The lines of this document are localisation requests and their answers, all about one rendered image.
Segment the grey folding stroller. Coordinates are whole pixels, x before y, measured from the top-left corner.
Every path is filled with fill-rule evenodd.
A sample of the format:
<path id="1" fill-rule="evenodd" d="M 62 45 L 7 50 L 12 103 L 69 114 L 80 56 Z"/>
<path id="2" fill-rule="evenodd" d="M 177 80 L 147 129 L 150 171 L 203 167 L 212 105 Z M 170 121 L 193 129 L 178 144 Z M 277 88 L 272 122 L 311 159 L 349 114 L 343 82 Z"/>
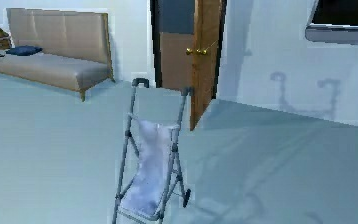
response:
<path id="1" fill-rule="evenodd" d="M 122 160 L 111 224 L 118 224 L 123 215 L 130 220 L 145 224 L 147 221 L 162 223 L 166 205 L 178 189 L 183 204 L 187 205 L 191 190 L 184 186 L 179 156 L 178 138 L 183 112 L 192 89 L 181 91 L 181 104 L 174 125 L 162 125 L 138 118 L 134 108 L 127 114 L 122 156 L 133 147 L 138 158 L 136 174 L 128 184 L 123 183 L 126 161 Z"/>

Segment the brown wooden door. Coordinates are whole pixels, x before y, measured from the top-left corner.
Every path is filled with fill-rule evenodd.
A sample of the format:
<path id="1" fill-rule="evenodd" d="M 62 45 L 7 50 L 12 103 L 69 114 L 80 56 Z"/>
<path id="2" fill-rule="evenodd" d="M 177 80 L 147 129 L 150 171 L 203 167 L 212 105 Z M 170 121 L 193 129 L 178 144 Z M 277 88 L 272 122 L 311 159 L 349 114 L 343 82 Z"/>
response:
<path id="1" fill-rule="evenodd" d="M 194 129 L 215 90 L 223 0 L 159 0 L 162 86 L 192 89 L 189 127 Z M 193 50 L 186 55 L 186 49 Z M 197 54 L 206 49 L 207 55 Z"/>

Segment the beige sofa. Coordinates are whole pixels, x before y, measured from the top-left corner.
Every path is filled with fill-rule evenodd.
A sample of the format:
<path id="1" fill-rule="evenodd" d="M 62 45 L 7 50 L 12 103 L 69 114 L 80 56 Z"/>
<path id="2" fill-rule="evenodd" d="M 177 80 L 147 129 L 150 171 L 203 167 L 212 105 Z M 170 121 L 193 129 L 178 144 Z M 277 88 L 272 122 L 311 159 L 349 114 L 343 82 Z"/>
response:
<path id="1" fill-rule="evenodd" d="M 0 57 L 0 74 L 78 92 L 113 80 L 108 15 L 9 8 L 8 24 L 16 47 L 39 47 L 29 56 Z"/>

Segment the dark blue cushion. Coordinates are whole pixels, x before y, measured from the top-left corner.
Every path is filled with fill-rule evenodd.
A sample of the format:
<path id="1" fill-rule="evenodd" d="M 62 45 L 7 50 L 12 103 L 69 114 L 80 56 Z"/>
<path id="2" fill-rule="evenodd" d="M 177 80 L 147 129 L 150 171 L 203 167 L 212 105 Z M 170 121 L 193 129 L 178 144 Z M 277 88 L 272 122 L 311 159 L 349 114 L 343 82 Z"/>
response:
<path id="1" fill-rule="evenodd" d="M 6 51 L 7 54 L 16 56 L 30 56 L 42 51 L 42 48 L 36 46 L 18 46 Z"/>

